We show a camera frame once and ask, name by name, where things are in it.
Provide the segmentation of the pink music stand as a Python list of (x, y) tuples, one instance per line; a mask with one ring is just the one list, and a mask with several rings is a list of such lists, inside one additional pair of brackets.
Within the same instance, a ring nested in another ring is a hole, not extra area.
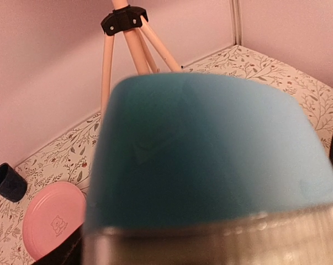
[(101, 114), (107, 110), (112, 77), (112, 63), (115, 35), (122, 32), (128, 45), (133, 63), (139, 75), (159, 73), (157, 64), (147, 47), (145, 39), (154, 47), (164, 63), (172, 72), (181, 71), (181, 66), (165, 47), (160, 38), (149, 25), (147, 12), (137, 6), (131, 6), (128, 1), (113, 1), (113, 11), (101, 22), (104, 31)]

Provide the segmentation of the blue melodica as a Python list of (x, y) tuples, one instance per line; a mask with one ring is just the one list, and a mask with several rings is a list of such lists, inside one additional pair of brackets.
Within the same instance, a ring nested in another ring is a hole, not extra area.
[(333, 167), (293, 97), (167, 73), (104, 100), (83, 264), (333, 264)]

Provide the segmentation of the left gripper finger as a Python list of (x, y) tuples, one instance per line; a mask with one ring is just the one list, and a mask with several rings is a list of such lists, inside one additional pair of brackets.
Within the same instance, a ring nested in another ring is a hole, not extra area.
[(35, 261), (35, 265), (80, 265), (82, 264), (82, 225), (53, 251)]

